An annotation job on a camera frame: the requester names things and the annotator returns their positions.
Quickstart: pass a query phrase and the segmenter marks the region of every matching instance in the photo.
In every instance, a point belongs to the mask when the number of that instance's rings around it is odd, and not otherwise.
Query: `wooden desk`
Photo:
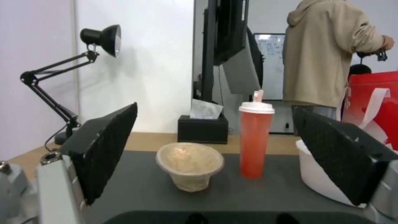
[[[297,137],[271,135],[268,139],[267,154],[297,155],[299,152],[295,142]],[[157,151],[161,146],[177,141],[177,134],[159,133],[131,133],[127,140],[125,150]],[[221,153],[239,153],[239,136],[229,136],[227,145],[209,145]],[[35,178],[35,169],[40,158],[47,153],[44,147],[29,151],[25,154],[10,159],[9,163],[16,163],[22,166],[28,179]]]

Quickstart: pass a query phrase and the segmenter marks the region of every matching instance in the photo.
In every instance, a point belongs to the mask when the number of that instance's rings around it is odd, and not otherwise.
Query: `cup lid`
[[[239,111],[254,113],[254,114],[274,114],[275,110],[272,104],[263,102],[243,102],[239,107]]]

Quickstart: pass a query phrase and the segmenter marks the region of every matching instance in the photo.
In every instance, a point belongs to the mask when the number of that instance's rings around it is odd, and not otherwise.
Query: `black box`
[[[227,144],[228,120],[222,115],[215,120],[181,115],[178,119],[178,142]]]

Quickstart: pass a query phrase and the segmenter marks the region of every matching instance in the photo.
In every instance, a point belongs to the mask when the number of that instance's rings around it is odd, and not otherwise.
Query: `cable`
[[[221,73],[220,73],[220,66],[219,66],[219,83],[220,83],[220,93],[221,93],[221,104],[224,106],[224,99],[222,98],[222,86],[221,86]]]
[[[28,222],[32,221],[34,218],[35,218],[35,217],[29,218],[29,219],[25,220],[25,221],[24,221],[23,223],[21,223],[21,224],[27,224]]]
[[[48,143],[54,136],[56,136],[58,133],[60,133],[64,128],[66,128],[67,125],[68,125],[68,124],[65,124],[65,126],[63,126],[59,131],[55,132],[53,135],[51,135],[51,137],[49,137],[49,138],[47,139],[47,141],[44,143],[44,147],[47,149],[47,151],[52,152],[52,150],[50,150],[50,149],[47,147],[47,143]]]

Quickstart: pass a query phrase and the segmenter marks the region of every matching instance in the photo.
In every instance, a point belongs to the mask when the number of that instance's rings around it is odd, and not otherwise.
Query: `person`
[[[352,55],[390,50],[365,13],[345,0],[303,0],[289,13],[283,48],[283,99],[336,119]]]

